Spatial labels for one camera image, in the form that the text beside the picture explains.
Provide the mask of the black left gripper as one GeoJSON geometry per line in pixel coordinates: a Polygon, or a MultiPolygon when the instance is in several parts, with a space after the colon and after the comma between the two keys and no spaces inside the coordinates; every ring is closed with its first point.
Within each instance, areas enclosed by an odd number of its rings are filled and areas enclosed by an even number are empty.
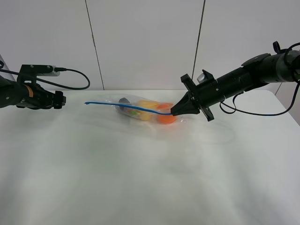
{"type": "Polygon", "coordinates": [[[49,92],[40,85],[35,87],[35,109],[61,109],[66,104],[62,91],[49,92]]]}

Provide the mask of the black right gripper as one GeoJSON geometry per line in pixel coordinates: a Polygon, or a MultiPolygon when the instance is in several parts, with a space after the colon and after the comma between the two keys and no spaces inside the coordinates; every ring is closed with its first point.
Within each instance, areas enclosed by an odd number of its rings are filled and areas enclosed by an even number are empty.
{"type": "Polygon", "coordinates": [[[210,106],[239,94],[252,86],[251,75],[245,69],[236,69],[211,82],[198,85],[187,74],[180,79],[187,88],[187,92],[171,108],[171,114],[179,116],[202,112],[207,121],[214,120],[210,106]]]}

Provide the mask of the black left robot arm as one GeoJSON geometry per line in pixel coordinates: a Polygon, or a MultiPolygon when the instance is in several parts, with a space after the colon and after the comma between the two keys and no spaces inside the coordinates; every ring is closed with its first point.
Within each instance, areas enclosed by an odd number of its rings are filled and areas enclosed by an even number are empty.
{"type": "Polygon", "coordinates": [[[0,107],[15,105],[18,108],[61,109],[66,103],[62,91],[54,93],[42,88],[36,76],[21,76],[16,81],[0,78],[0,107]]]}

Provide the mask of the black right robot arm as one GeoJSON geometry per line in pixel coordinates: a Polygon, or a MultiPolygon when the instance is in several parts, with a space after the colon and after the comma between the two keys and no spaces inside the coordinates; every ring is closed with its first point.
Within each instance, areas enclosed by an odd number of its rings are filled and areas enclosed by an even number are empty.
{"type": "Polygon", "coordinates": [[[300,52],[292,47],[281,49],[273,43],[274,55],[255,56],[241,67],[219,77],[203,71],[195,84],[187,74],[180,79],[187,88],[184,97],[171,108],[173,116],[203,113],[208,121],[214,119],[210,106],[270,83],[300,82],[300,52]]]}

